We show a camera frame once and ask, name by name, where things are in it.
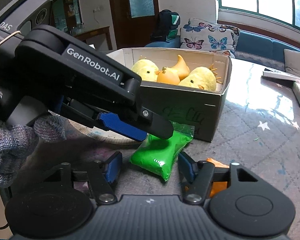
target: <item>gloved hand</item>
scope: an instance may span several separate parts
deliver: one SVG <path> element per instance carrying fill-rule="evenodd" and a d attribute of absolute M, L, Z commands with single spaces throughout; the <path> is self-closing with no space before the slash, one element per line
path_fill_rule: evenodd
<path fill-rule="evenodd" d="M 35 121 L 33 128 L 21 125 L 6 127 L 0 121 L 0 187 L 12 184 L 17 171 L 36 148 L 39 138 L 47 142 L 66 139 L 62 120 L 47 113 Z"/>

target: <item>backpack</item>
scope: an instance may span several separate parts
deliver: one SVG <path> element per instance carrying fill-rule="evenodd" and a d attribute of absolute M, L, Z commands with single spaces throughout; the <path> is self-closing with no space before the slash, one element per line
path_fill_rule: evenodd
<path fill-rule="evenodd" d="M 159 13 L 157 23 L 150 36 L 151 42 L 168 41 L 174 39 L 178 34 L 180 16 L 176 12 L 163 10 Z"/>

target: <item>green window frame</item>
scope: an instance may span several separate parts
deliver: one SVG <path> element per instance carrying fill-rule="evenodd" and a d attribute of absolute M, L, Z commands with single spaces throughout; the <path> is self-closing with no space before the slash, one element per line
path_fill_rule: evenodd
<path fill-rule="evenodd" d="M 292 24 L 289 24 L 287 22 L 284 22 L 282 20 L 273 18 L 273 17 L 268 16 L 268 15 L 264 15 L 264 14 L 259 13 L 259 0 L 257 0 L 257 12 L 252 12 L 252 11 L 247 11 L 247 10 L 243 10 L 243 9 L 222 6 L 222 0 L 218 0 L 218 3 L 219 3 L 219 9 L 227 9 L 227 10 L 233 10 L 233 11 L 239 11 L 239 12 L 245 12 L 245 13 L 249 13 L 249 14 L 253 14 L 253 15 L 258 15 L 258 16 L 265 17 L 265 18 L 274 20 L 276 22 L 285 24 L 289 27 L 292 27 L 292 28 L 300 31 L 300 27 L 295 25 L 295 22 L 296 22 L 295 0 L 292 0 Z"/>

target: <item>paper plate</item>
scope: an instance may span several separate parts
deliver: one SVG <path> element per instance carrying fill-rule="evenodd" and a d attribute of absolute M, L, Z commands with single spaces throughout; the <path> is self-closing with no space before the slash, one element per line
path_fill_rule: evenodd
<path fill-rule="evenodd" d="M 102 129 L 99 129 L 97 127 L 94 127 L 94 128 L 86 127 L 86 126 L 84 126 L 82 124 L 79 124 L 77 122 L 74 122 L 72 120 L 69 120 L 69 122 L 79 132 L 89 136 L 90 138 L 98 140 L 98 141 L 104 141 L 104 142 L 107 142 L 107 143 L 119 144 L 119 145 L 140 144 L 140 142 L 137 142 L 135 140 L 127 138 L 127 137 L 125 137 L 123 135 L 120 135 L 116 132 L 103 131 Z"/>

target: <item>green clay packet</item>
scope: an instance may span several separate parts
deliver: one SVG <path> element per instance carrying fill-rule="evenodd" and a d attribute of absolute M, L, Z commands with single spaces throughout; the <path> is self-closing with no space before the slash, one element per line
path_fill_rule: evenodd
<path fill-rule="evenodd" d="M 171 122 L 173 135 L 168 140 L 149 134 L 130 162 L 147 171 L 160 175 L 164 181 L 170 177 L 173 163 L 181 150 L 193 139 L 194 126 Z"/>

